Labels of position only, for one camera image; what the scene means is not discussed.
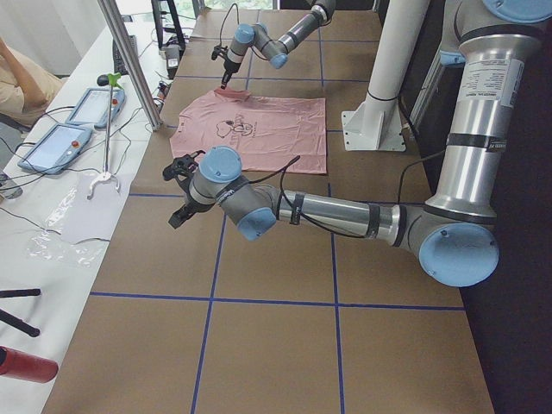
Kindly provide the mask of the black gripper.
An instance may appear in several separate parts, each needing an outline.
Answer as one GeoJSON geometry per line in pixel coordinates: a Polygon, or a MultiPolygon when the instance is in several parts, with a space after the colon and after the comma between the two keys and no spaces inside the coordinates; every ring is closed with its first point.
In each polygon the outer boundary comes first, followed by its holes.
{"type": "Polygon", "coordinates": [[[240,69],[240,64],[234,62],[230,58],[230,50],[228,47],[224,47],[222,44],[215,45],[213,47],[213,51],[211,53],[210,58],[215,61],[218,58],[223,59],[223,68],[224,68],[224,74],[221,81],[221,88],[225,90],[228,86],[229,81],[231,80],[232,76],[236,73],[238,73],[240,69]]]}
{"type": "Polygon", "coordinates": [[[168,220],[173,228],[180,227],[195,214],[204,213],[211,209],[211,199],[199,194],[192,185],[192,179],[198,170],[196,158],[200,154],[205,154],[205,151],[198,150],[174,158],[172,163],[166,166],[162,172],[165,181],[174,179],[184,193],[185,201],[183,205],[173,212],[168,220]]]}

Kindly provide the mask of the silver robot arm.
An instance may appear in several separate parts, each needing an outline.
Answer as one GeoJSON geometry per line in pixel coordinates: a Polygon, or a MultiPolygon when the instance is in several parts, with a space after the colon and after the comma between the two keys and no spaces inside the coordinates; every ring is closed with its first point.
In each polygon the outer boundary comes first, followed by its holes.
{"type": "Polygon", "coordinates": [[[288,61],[290,53],[301,42],[331,22],[336,10],[336,1],[309,1],[308,4],[310,10],[278,39],[274,39],[268,33],[267,26],[261,22],[240,23],[228,46],[216,45],[213,48],[211,59],[216,60],[221,57],[224,60],[221,88],[225,90],[232,76],[239,72],[249,49],[257,51],[275,69],[280,69],[288,61]]]}
{"type": "Polygon", "coordinates": [[[363,204],[251,181],[242,154],[219,145],[195,148],[164,169],[164,180],[176,181],[185,195],[170,225],[219,206],[250,241],[277,221],[307,222],[408,250],[444,285],[487,279],[499,263],[492,189],[524,64],[541,46],[550,17],[548,1],[446,2],[440,61],[460,67],[462,78],[436,192],[422,206],[363,204]]]}

